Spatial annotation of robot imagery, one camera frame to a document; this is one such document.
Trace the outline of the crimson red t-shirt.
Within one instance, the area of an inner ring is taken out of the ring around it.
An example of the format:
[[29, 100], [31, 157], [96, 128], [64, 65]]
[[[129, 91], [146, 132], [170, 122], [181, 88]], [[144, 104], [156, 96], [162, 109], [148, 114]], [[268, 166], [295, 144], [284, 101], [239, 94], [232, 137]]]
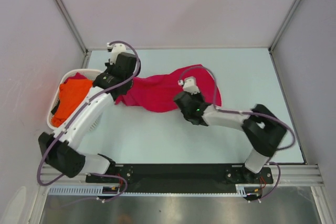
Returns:
[[210, 73], [202, 65], [192, 65], [179, 68], [169, 74], [158, 74], [146, 78], [135, 77], [131, 89], [119, 96], [115, 104], [126, 106], [140, 106], [148, 111], [164, 113], [176, 110], [178, 107], [173, 98], [183, 91], [178, 85], [180, 76], [194, 77], [206, 102], [212, 103], [216, 98], [216, 105], [222, 106], [219, 88]]

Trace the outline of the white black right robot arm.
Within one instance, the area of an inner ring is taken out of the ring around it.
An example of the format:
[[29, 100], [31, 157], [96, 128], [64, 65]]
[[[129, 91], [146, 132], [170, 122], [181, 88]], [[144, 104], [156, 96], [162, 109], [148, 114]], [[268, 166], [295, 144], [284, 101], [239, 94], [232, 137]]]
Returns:
[[278, 151], [287, 133], [286, 126], [262, 104], [256, 105], [251, 111], [229, 111], [206, 102], [200, 93], [186, 91], [177, 94], [173, 101], [183, 117], [193, 125], [223, 126], [245, 133], [253, 149], [240, 174], [249, 183], [261, 177], [263, 166]]

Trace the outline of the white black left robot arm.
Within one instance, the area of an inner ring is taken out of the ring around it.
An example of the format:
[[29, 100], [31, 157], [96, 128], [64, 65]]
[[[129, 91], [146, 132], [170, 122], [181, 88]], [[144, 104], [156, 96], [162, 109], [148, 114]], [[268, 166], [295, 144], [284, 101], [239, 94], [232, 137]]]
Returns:
[[48, 164], [62, 175], [73, 178], [80, 173], [98, 174], [105, 182], [115, 178], [112, 161], [101, 154], [85, 154], [79, 145], [97, 118], [119, 96], [126, 94], [140, 72], [139, 57], [120, 52], [113, 63], [93, 81], [92, 87], [80, 105], [65, 122], [51, 134], [41, 133], [38, 138], [42, 164]]

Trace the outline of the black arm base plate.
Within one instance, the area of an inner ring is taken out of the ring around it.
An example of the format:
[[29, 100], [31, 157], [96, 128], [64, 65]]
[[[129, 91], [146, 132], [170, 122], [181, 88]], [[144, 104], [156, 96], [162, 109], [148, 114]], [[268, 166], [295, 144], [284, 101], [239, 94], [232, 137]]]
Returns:
[[274, 182], [270, 168], [254, 175], [242, 164], [116, 164], [106, 174], [124, 178], [128, 193], [233, 193], [238, 184]]

